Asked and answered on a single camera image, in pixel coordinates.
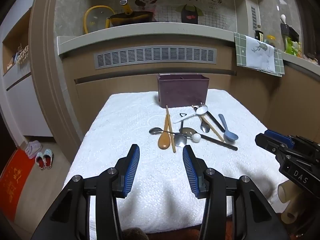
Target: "floor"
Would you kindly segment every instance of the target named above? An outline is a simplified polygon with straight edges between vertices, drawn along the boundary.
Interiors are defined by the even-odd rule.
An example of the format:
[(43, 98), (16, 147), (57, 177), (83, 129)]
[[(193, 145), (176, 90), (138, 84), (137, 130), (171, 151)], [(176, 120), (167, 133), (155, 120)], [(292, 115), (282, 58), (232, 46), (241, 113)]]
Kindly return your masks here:
[(14, 223), (11, 223), (22, 240), (29, 240), (42, 217), (60, 193), (70, 169), (59, 146), (54, 142), (43, 144), (53, 152), (51, 169), (40, 170), (35, 164), (20, 195)]

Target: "red doormat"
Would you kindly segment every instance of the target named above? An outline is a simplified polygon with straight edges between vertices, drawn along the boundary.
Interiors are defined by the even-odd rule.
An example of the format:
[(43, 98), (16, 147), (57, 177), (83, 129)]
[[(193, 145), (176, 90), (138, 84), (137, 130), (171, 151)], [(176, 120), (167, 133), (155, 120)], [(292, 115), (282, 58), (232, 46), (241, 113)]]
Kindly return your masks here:
[(27, 177), (35, 164), (18, 149), (7, 163), (0, 178), (0, 209), (7, 219), (14, 221), (18, 201)]

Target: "purple utensil holder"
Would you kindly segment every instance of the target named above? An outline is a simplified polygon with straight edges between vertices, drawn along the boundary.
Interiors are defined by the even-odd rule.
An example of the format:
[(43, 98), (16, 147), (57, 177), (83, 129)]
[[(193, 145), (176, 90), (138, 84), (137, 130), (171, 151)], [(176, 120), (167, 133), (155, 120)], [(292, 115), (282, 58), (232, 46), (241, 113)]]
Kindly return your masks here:
[(207, 98), (209, 78), (200, 74), (158, 75), (158, 95), (162, 108), (199, 105)]

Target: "pair of slippers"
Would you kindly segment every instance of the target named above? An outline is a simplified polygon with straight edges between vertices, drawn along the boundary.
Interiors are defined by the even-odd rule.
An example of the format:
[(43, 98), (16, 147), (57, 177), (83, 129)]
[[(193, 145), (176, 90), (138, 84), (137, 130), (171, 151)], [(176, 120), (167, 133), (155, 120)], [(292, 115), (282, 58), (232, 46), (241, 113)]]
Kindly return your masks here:
[(50, 149), (46, 149), (44, 153), (38, 152), (35, 158), (36, 164), (41, 170), (47, 168), (50, 169), (52, 166), (53, 152)]
[(27, 148), (25, 149), (25, 153), (29, 159), (33, 159), (41, 150), (42, 144), (39, 143), (39, 141), (33, 141), (28, 143)]

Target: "cartoon apron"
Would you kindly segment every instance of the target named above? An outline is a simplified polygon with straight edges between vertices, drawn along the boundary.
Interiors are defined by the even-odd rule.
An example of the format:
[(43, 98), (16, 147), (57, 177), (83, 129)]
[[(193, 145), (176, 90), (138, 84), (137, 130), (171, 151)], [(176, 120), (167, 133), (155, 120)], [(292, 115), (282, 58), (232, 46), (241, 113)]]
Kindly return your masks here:
[(198, 12), (196, 6), (194, 12), (186, 10), (186, 6), (187, 5), (185, 5), (181, 11), (181, 22), (198, 24)]

